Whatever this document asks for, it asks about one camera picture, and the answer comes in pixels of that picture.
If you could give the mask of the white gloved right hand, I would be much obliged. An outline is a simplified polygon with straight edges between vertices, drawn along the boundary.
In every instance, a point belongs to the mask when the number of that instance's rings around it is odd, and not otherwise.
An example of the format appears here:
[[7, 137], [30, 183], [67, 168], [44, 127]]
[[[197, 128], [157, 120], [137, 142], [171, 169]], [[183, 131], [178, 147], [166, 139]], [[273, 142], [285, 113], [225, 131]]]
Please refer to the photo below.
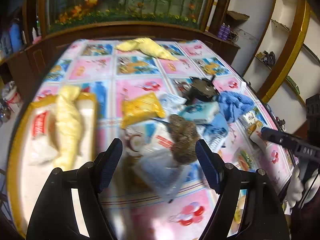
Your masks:
[[319, 174], [315, 170], [312, 177], [307, 180], [305, 184], [299, 178], [300, 169], [299, 166], [295, 166], [287, 189], [286, 200], [289, 207], [293, 208], [297, 202], [300, 202], [303, 198], [303, 191], [308, 191], [309, 193], [305, 198], [304, 204], [310, 202], [312, 198], [316, 195], [319, 189]]

